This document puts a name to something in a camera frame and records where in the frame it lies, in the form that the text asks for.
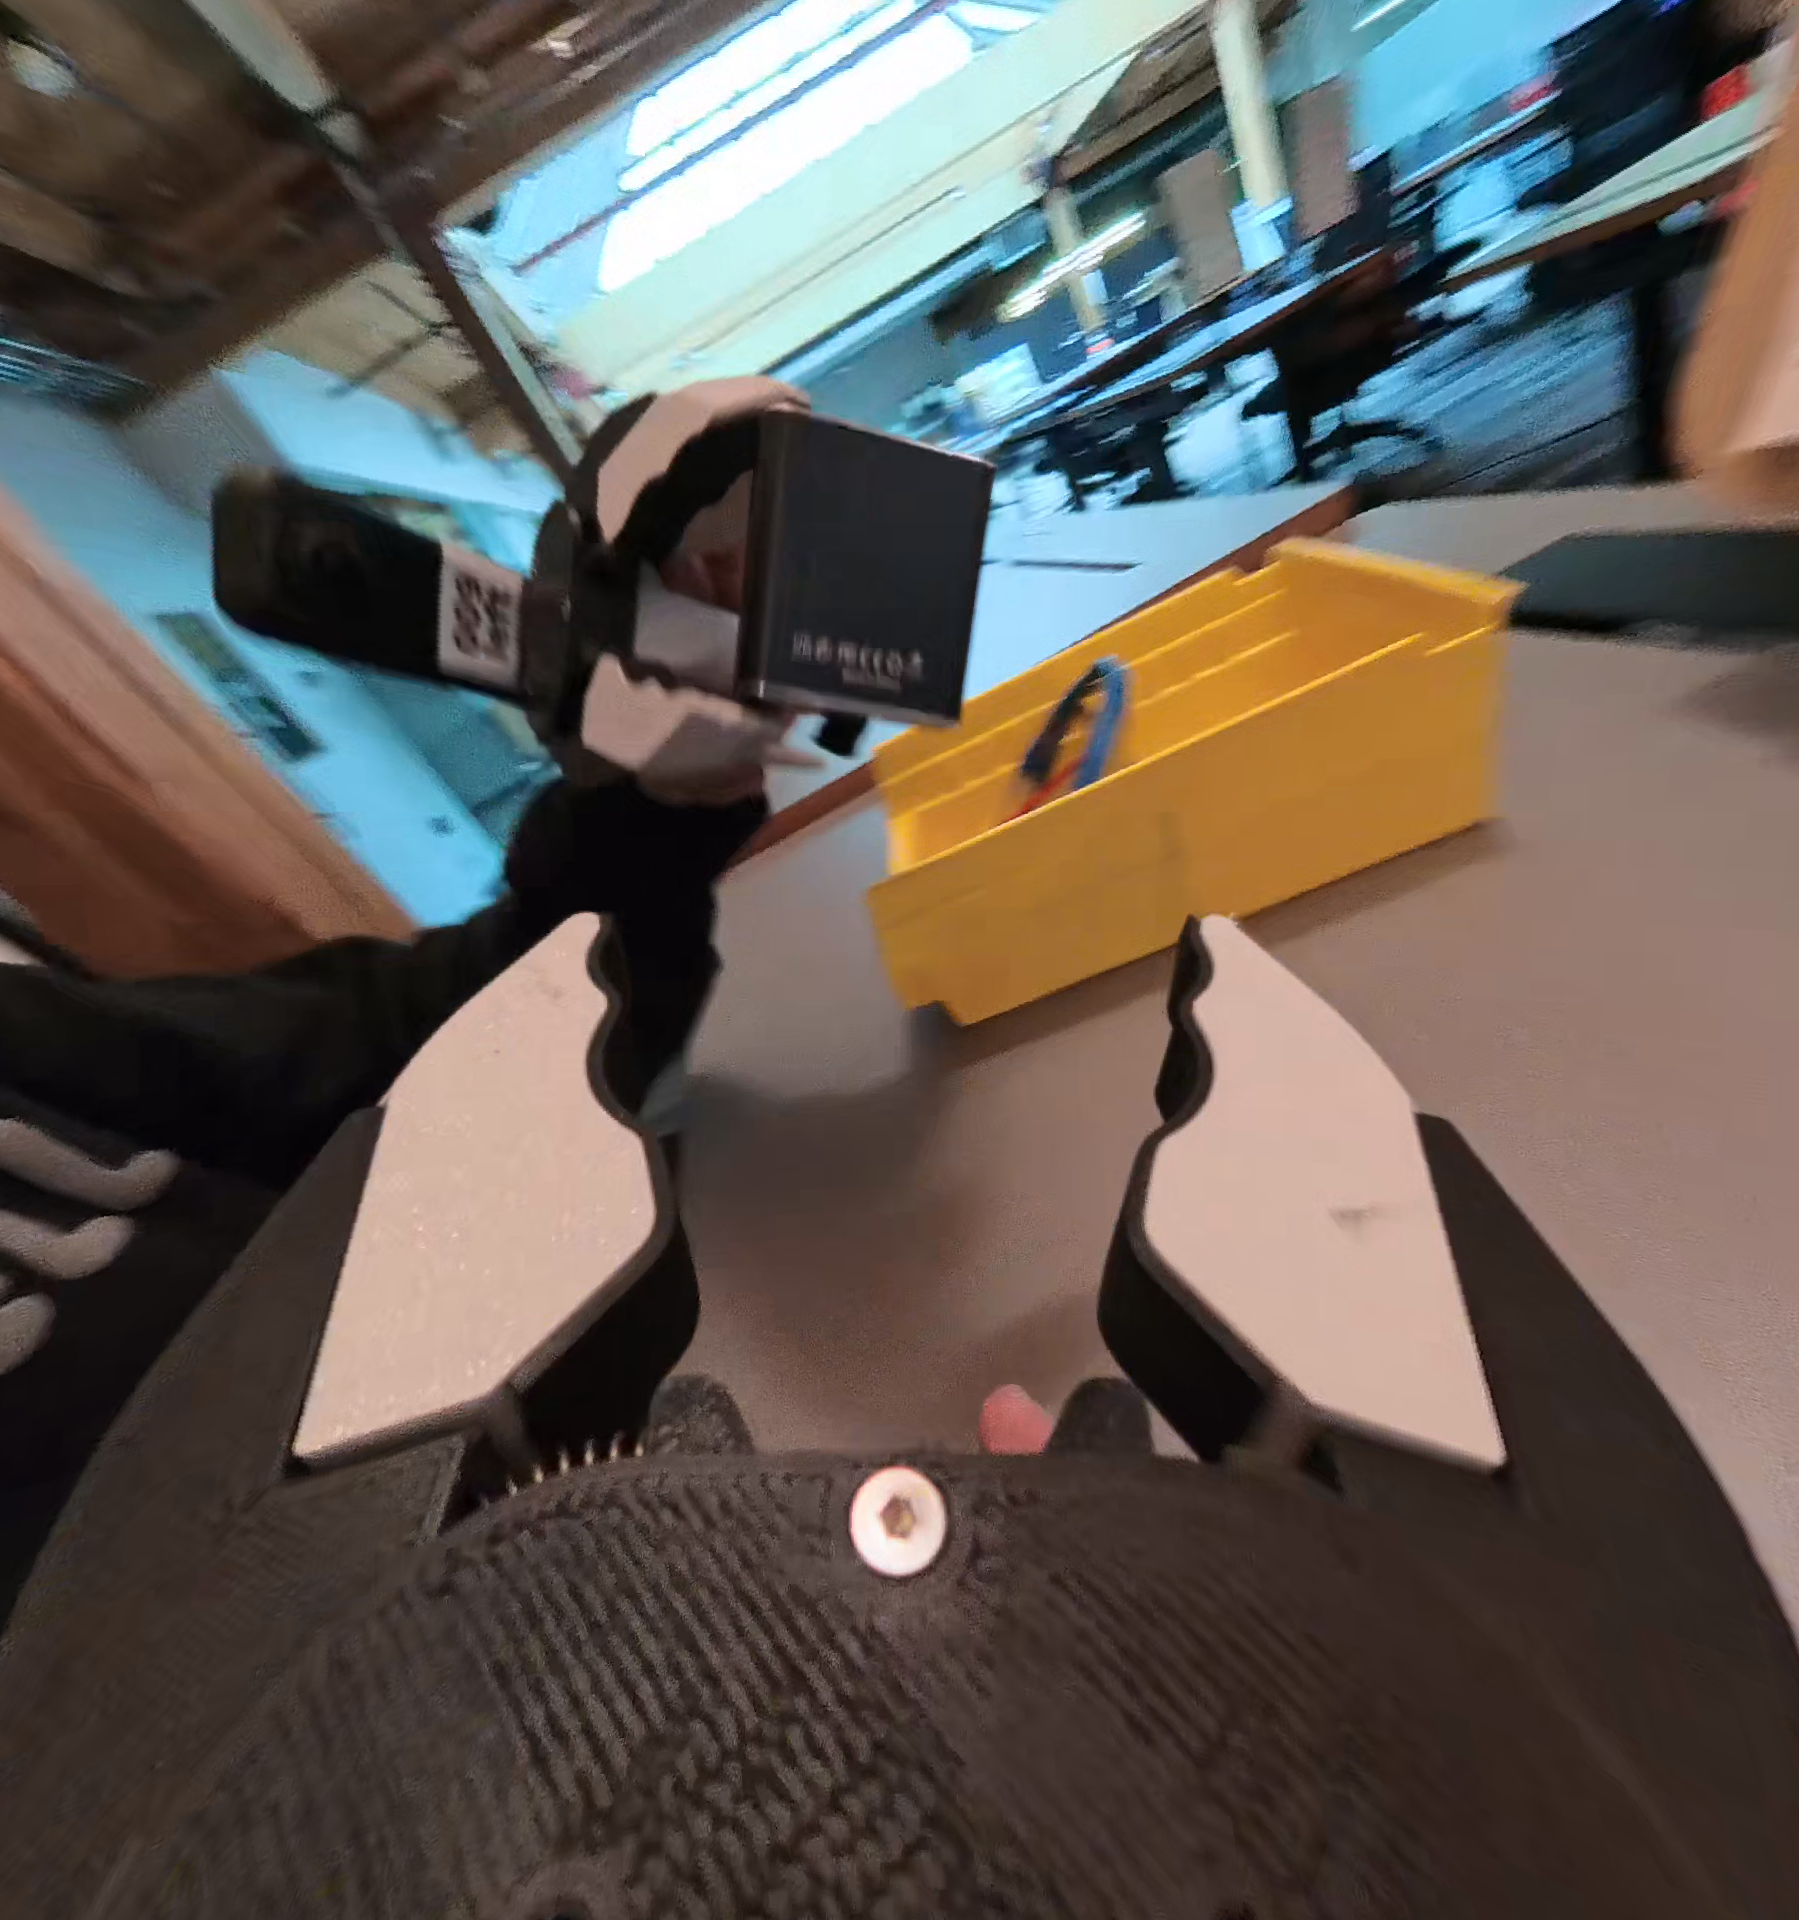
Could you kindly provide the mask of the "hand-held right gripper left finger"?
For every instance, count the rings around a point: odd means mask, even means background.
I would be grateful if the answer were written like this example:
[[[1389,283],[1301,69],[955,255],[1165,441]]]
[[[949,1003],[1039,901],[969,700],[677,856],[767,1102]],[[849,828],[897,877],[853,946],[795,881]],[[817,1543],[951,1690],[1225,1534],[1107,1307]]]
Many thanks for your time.
[[[447,1434],[505,1470],[619,1451],[697,1326],[665,1146],[621,1089],[611,927],[557,926],[379,1104],[293,1459]]]

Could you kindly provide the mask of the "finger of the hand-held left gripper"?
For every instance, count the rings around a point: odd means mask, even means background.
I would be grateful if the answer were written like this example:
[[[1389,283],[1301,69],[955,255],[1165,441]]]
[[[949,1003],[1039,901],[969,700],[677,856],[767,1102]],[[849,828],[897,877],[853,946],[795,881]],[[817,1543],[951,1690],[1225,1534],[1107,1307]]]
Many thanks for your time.
[[[605,648],[583,689],[583,749],[661,797],[701,800],[769,770],[819,770],[795,716],[737,695],[739,615],[639,585],[629,646]]]
[[[763,419],[809,395],[773,378],[715,378],[623,403],[587,438],[569,515],[589,544],[679,544],[757,466]]]

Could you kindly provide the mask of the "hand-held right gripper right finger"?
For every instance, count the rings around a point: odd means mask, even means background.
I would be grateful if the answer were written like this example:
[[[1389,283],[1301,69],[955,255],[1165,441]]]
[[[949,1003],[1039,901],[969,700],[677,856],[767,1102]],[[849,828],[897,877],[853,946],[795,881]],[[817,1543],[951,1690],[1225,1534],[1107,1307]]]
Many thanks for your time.
[[[1419,1113],[1373,1046],[1231,917],[1181,927],[1153,1104],[1099,1331],[1189,1455],[1299,1467],[1353,1437],[1501,1472]]]

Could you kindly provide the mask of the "black network switch box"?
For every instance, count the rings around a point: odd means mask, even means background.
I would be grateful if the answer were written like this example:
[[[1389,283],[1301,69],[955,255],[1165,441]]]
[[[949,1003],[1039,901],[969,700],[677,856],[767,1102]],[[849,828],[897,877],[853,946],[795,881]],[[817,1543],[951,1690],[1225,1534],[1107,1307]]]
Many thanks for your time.
[[[735,693],[819,716],[957,723],[993,478],[965,451],[765,413]]]

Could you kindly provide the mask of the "yellow plastic bin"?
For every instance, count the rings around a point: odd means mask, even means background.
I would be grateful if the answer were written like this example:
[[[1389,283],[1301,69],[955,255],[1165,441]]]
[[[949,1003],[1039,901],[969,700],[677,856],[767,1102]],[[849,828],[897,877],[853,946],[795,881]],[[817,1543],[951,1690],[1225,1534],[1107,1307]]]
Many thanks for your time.
[[[1493,817],[1515,594],[1283,539],[879,745],[899,1005],[973,1026]]]

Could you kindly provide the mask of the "grey desk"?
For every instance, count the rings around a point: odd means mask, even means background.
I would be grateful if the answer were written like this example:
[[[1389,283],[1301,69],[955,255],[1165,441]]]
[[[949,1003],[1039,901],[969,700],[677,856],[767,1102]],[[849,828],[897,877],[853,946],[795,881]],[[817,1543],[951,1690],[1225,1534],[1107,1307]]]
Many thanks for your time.
[[[1515,631],[1501,815],[1251,931],[1453,1122],[1647,1365],[1799,1642],[1799,639]],[[771,1447],[963,1444],[1105,1369],[1169,957],[981,1026],[889,993],[869,800],[725,881],[689,1359]]]

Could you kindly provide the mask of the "person's left hand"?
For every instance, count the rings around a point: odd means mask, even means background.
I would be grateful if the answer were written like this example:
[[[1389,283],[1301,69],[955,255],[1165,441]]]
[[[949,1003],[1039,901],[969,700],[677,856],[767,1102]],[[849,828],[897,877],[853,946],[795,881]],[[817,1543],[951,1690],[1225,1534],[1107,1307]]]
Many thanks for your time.
[[[749,495],[733,491],[685,524],[661,584],[683,597],[723,611],[741,611],[745,597]]]

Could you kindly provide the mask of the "person's black printed sweatshirt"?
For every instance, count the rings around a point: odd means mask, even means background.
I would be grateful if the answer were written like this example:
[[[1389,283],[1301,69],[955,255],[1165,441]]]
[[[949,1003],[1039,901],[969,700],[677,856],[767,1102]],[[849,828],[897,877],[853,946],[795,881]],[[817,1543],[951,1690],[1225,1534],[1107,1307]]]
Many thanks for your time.
[[[383,956],[140,981],[0,964],[0,1638],[122,1405],[387,1083]]]

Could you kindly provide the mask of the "black office chair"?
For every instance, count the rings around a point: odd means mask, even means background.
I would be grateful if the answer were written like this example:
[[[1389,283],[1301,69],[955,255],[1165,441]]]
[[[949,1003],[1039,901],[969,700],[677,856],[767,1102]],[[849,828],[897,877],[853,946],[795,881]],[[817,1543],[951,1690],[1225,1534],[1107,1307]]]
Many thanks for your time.
[[[1245,419],[1285,421],[1293,456],[1287,478],[1297,484],[1313,482],[1323,460],[1363,444],[1403,441],[1427,453],[1441,447],[1429,428],[1357,417],[1351,405],[1371,379],[1445,330],[1431,306],[1467,246],[1439,246],[1435,204],[1395,208],[1387,150],[1361,153],[1351,182],[1353,211],[1321,234],[1315,255],[1321,270],[1347,276],[1267,338],[1275,375],[1243,405]]]

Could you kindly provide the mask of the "black flat object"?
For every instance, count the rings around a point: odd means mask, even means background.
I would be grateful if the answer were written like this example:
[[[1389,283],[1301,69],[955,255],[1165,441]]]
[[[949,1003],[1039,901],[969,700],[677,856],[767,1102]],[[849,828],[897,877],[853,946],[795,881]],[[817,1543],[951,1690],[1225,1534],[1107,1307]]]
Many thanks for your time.
[[[1799,639],[1799,525],[1577,533],[1505,580],[1525,627]]]

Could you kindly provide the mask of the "wooden post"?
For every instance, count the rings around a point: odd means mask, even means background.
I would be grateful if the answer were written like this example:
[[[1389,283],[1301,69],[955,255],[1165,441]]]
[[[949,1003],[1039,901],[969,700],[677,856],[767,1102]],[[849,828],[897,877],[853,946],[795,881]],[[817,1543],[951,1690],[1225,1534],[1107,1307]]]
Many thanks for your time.
[[[415,931],[2,487],[0,889],[118,978]]]

